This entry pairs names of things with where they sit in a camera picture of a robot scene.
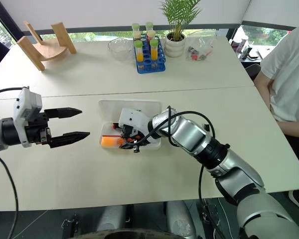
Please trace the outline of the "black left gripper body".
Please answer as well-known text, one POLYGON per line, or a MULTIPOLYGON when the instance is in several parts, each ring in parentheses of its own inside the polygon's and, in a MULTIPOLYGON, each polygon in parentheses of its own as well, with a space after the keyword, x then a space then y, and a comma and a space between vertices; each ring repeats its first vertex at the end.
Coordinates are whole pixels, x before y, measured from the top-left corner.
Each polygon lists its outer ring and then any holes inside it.
POLYGON ((29 143, 48 144, 52 147, 52 136, 48 126, 51 111, 39 113, 33 121, 28 122, 25 127, 26 136, 29 143))

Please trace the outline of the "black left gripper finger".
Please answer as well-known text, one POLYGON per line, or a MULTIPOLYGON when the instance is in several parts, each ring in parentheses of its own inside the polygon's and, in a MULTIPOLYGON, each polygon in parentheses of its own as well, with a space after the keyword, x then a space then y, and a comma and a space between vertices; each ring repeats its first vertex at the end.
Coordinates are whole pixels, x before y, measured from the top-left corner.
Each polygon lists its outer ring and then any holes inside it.
POLYGON ((89 135, 90 135, 89 132, 82 132, 82 131, 65 133, 62 136, 49 137, 48 145, 50 146, 50 148, 66 146, 66 145, 76 143, 80 140, 83 140, 89 135))
POLYGON ((82 111, 75 108, 55 108, 55 109, 46 109, 44 110, 44 113, 49 119, 52 118, 64 119, 64 118, 70 118, 75 115, 81 114, 82 111))

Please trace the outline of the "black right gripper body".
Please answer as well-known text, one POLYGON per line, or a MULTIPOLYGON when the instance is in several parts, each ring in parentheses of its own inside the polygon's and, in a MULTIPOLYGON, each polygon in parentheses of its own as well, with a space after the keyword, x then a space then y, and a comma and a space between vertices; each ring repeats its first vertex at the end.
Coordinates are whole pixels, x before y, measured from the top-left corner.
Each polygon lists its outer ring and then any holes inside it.
POLYGON ((144 134, 134 129, 132 126, 123 125, 122 138, 126 143, 134 143, 144 138, 144 134))

